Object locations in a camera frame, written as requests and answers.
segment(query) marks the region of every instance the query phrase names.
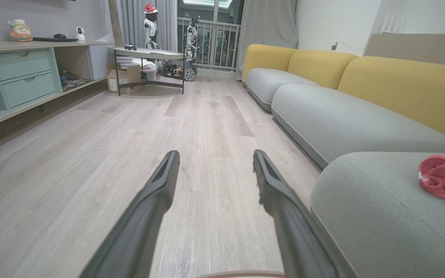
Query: gray sofa seat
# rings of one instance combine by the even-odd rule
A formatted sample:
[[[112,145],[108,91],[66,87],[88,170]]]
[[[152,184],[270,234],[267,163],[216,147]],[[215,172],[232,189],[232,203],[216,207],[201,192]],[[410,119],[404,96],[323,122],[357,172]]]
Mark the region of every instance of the gray sofa seat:
[[[418,185],[433,154],[350,153],[320,175],[311,211],[359,277],[445,277],[445,200]]]
[[[319,86],[313,81],[298,75],[276,69],[251,69],[247,74],[246,88],[254,99],[267,112],[276,90],[283,84],[304,84]]]
[[[322,168],[359,151],[445,153],[440,132],[330,88],[283,85],[272,114]]]

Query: white camera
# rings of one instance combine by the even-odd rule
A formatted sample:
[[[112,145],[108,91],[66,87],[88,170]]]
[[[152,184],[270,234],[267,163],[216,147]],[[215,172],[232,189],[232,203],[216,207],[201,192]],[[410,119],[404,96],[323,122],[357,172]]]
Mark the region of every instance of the white camera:
[[[85,30],[82,27],[76,27],[76,38],[79,41],[85,41]]]

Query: robot wheel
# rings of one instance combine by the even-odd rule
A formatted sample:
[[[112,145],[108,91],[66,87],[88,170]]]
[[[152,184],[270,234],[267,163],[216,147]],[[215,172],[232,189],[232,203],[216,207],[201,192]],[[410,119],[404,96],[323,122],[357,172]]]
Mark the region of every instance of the robot wheel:
[[[193,81],[195,79],[195,75],[197,74],[197,70],[195,67],[187,66],[184,69],[184,78],[185,81]]]

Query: wire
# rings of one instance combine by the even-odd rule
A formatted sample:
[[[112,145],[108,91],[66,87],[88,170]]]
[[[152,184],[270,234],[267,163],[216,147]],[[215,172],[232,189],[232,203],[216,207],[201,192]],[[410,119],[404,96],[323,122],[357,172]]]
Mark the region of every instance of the wire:
[[[353,51],[365,50],[365,48],[363,48],[363,47],[357,47],[357,48],[354,49],[347,42],[343,42],[340,38],[337,38],[336,41],[339,42],[340,44],[344,44],[345,46],[349,47]]]

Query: balcony railing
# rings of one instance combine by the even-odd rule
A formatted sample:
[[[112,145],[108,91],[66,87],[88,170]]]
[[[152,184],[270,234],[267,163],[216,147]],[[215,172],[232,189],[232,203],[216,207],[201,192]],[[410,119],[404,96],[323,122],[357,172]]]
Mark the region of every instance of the balcony railing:
[[[184,34],[190,18],[178,17],[178,51],[184,52]],[[240,25],[200,20],[195,65],[235,70]]]

